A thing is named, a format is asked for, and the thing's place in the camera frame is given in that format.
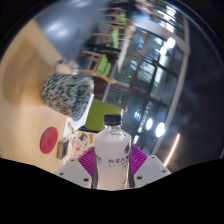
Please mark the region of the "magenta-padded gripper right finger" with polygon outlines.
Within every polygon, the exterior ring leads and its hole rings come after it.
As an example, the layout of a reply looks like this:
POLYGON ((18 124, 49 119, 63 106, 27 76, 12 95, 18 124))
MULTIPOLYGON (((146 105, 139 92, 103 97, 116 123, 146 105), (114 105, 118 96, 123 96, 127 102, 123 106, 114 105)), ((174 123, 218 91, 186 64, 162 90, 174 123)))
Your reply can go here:
POLYGON ((143 187, 170 174, 156 155, 146 155, 136 146, 131 146, 129 188, 143 187))

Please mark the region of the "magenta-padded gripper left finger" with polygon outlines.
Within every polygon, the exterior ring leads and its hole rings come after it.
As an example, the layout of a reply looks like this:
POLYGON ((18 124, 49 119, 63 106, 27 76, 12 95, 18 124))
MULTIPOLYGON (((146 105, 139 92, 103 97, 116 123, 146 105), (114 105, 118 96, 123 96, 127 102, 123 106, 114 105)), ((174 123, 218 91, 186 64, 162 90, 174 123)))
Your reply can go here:
POLYGON ((79 158, 69 159, 56 175, 84 188, 96 189, 98 175, 95 148, 90 147, 79 158))

